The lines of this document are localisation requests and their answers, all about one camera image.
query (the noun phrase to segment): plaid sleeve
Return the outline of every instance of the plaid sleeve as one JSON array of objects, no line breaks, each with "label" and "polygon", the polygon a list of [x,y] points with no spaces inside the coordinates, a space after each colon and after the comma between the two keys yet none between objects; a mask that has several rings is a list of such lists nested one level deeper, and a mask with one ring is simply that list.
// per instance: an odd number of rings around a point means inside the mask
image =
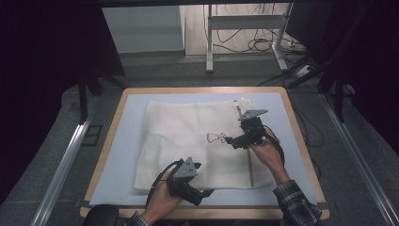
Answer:
[{"label": "plaid sleeve", "polygon": [[321,209],[308,201],[294,180],[279,185],[273,192],[288,221],[285,225],[314,225],[322,215]]},{"label": "plaid sleeve", "polygon": [[136,211],[131,218],[123,222],[122,226],[149,226]]}]

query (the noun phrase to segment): white wall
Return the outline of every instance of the white wall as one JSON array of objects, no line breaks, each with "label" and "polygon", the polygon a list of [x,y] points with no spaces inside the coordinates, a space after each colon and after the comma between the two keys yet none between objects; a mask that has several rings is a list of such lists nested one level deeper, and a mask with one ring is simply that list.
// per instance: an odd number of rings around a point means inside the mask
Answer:
[{"label": "white wall", "polygon": [[179,6],[103,8],[118,53],[183,50]]}]

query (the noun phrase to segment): gray carpet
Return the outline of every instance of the gray carpet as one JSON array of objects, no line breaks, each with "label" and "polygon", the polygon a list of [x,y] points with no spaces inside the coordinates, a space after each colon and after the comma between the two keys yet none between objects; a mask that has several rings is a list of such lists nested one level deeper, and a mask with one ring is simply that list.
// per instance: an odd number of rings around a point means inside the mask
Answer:
[{"label": "gray carpet", "polygon": [[[203,58],[173,62],[149,57],[140,64],[125,57],[126,77],[117,79],[129,87],[253,87],[280,74],[271,56],[217,58],[214,73],[205,72]],[[279,86],[293,76],[273,80],[264,85]],[[330,217],[321,225],[386,225],[373,197],[364,184],[349,152],[345,149],[321,99],[315,91],[318,78],[290,89],[297,109],[297,120],[304,138],[308,136],[310,155],[320,177],[320,184],[330,208]],[[96,137],[86,137],[73,162],[71,172],[58,197],[47,225],[81,225],[80,201],[84,199],[91,174],[102,150],[107,131],[118,106],[122,89],[103,79],[104,92],[99,96],[90,133],[101,128]],[[65,91],[58,118],[44,140],[36,158],[0,207],[0,225],[28,225],[32,221],[47,186],[64,154],[79,121],[77,87]],[[399,159],[391,147],[359,114],[344,101],[343,116],[354,140],[359,145],[376,178],[385,188],[396,209],[399,209]],[[193,221],[192,225],[273,225],[275,222],[224,220]]]}]

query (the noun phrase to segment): white cloth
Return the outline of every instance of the white cloth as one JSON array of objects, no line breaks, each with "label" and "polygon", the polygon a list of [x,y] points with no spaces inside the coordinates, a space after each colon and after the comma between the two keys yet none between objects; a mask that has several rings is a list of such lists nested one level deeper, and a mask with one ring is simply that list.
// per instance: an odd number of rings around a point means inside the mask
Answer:
[{"label": "white cloth", "polygon": [[[253,109],[250,100],[238,100],[241,112]],[[135,188],[149,190],[158,174],[173,161],[191,156],[202,165],[190,182],[196,189],[270,186],[270,170],[250,152],[234,149],[207,134],[243,135],[233,102],[171,104],[149,102],[143,123],[144,140],[137,163]]]}]

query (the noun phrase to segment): hand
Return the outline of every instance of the hand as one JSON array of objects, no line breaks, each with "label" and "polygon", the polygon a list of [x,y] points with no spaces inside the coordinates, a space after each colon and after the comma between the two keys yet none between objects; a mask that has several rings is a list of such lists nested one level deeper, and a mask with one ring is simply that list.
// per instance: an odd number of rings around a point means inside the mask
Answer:
[{"label": "hand", "polygon": [[[279,139],[273,134],[273,132],[266,128],[266,133],[274,138],[278,143]],[[269,139],[266,139],[262,144],[251,144],[248,145],[250,149],[256,154],[256,156],[263,162],[273,174],[277,185],[283,184],[290,181],[287,170],[281,162],[281,157],[279,151],[277,151],[276,146]]]},{"label": "hand", "polygon": [[180,197],[170,196],[168,185],[165,181],[168,176],[169,172],[166,172],[163,175],[161,181],[159,181],[155,188],[147,208],[141,214],[141,217],[150,225],[153,225],[157,220],[172,213],[182,201],[182,198]]}]

